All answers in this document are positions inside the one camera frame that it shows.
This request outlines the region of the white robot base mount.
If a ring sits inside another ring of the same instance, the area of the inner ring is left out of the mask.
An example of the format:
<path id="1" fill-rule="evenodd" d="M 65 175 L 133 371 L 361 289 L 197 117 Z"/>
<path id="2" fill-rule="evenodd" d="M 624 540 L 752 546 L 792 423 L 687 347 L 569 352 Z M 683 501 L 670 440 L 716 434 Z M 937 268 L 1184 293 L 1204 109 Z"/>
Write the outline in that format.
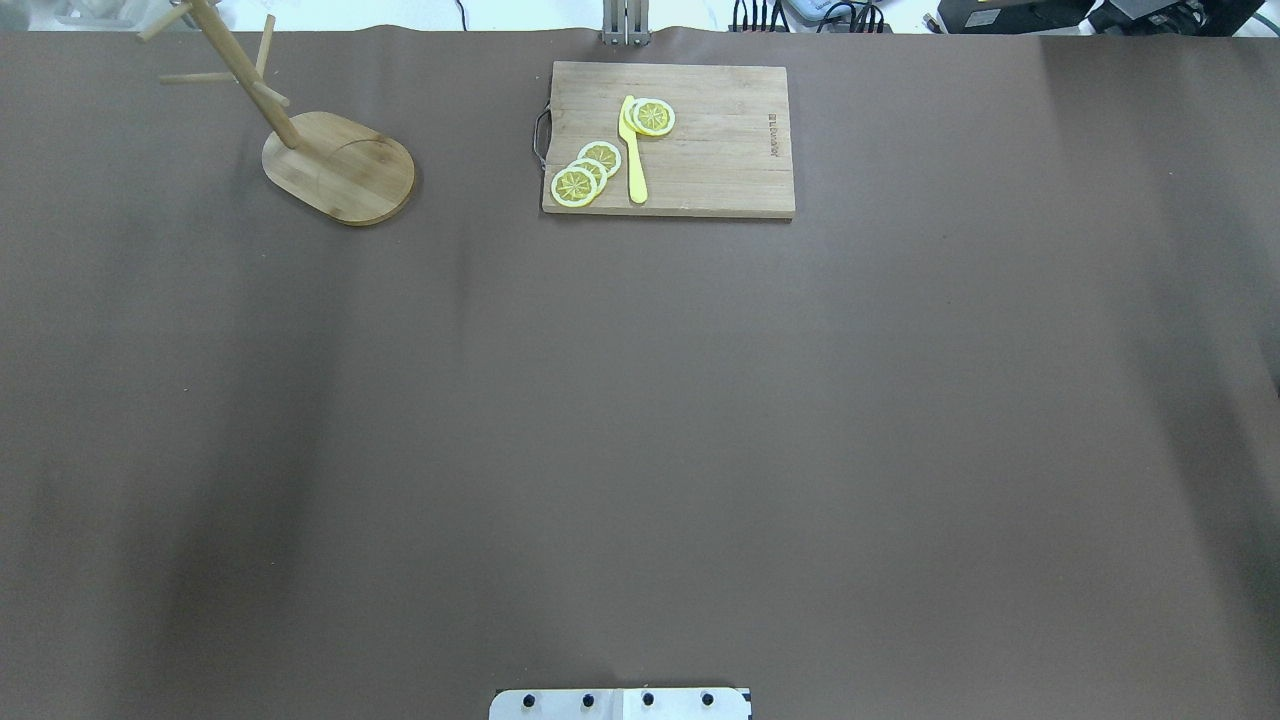
<path id="1" fill-rule="evenodd" d="M 508 689 L 498 692 L 489 719 L 753 719 L 749 689 L 733 687 L 635 687 Z"/>

